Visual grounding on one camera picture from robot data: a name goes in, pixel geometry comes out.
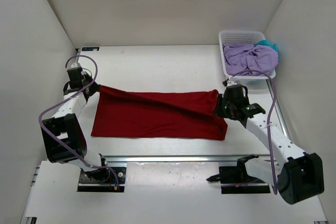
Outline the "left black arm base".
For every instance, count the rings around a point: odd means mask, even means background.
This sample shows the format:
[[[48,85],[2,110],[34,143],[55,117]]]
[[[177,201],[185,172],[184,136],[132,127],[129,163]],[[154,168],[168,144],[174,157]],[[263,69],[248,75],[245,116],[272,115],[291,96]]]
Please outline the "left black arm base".
[[[127,165],[117,164],[111,167],[117,176],[107,169],[94,170],[93,172],[81,171],[78,179],[78,192],[97,193],[123,193],[127,176]]]

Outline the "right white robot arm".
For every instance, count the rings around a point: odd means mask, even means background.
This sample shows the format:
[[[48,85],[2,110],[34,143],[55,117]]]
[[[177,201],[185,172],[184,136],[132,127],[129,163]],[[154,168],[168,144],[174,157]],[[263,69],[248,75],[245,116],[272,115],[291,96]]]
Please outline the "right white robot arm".
[[[220,172],[219,181],[237,178],[245,184],[252,178],[262,180],[290,205],[324,192],[320,156],[307,153],[279,131],[259,104],[249,102],[246,86],[227,85],[219,95],[215,115],[240,122],[270,153],[269,161],[254,154],[239,158],[231,171]]]

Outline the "red t shirt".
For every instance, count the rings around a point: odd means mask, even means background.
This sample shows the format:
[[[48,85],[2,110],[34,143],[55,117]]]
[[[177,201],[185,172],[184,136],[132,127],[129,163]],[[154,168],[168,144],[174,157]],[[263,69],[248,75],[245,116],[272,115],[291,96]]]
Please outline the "red t shirt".
[[[102,86],[91,136],[223,141],[228,125],[214,115],[218,95],[217,90],[126,92]]]

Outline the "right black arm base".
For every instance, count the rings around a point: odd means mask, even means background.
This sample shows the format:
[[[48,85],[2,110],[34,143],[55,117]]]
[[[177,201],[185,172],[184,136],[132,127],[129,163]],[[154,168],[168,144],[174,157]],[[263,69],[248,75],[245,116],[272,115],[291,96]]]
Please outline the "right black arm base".
[[[219,173],[206,179],[209,183],[220,182],[221,194],[269,194],[269,185],[248,175],[246,163],[259,161],[258,155],[248,155],[237,160],[236,166],[220,166]]]

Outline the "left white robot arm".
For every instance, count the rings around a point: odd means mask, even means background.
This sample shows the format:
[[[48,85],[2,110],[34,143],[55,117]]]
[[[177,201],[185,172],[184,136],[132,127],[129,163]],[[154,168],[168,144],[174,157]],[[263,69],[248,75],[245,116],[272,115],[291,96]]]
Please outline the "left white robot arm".
[[[100,86],[93,83],[92,86],[72,98],[71,95],[88,85],[92,77],[80,66],[70,67],[67,74],[69,81],[64,86],[63,94],[64,99],[69,99],[69,101],[61,105],[51,118],[42,120],[42,123],[61,142],[81,156],[90,167],[55,141],[45,130],[42,130],[47,158],[51,163],[76,165],[87,177],[95,178],[98,182],[105,182],[110,176],[110,169],[105,166],[106,159],[87,149],[86,139],[78,121],[78,116],[88,99],[98,92]]]

